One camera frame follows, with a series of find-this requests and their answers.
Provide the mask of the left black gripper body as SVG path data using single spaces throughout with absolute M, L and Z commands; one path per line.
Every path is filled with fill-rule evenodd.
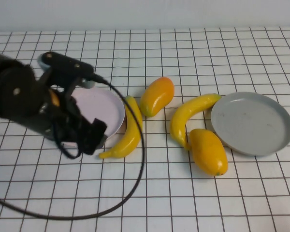
M 55 142 L 101 145 L 106 141 L 106 123 L 96 118 L 91 121 L 87 120 L 72 96 L 76 86 L 92 88 L 95 82 L 107 84 L 101 76 L 93 71 L 47 70 L 40 81 L 48 87 L 56 85 L 63 88 L 62 92 L 50 91 L 51 103 L 46 110 L 51 119 Z

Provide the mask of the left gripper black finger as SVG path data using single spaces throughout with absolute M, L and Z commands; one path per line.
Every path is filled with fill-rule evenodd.
M 101 149 L 104 145 L 104 135 L 97 136 L 85 136 L 82 137 L 81 141 L 78 143 L 78 149 L 81 153 L 87 155 L 93 155 L 98 149 Z

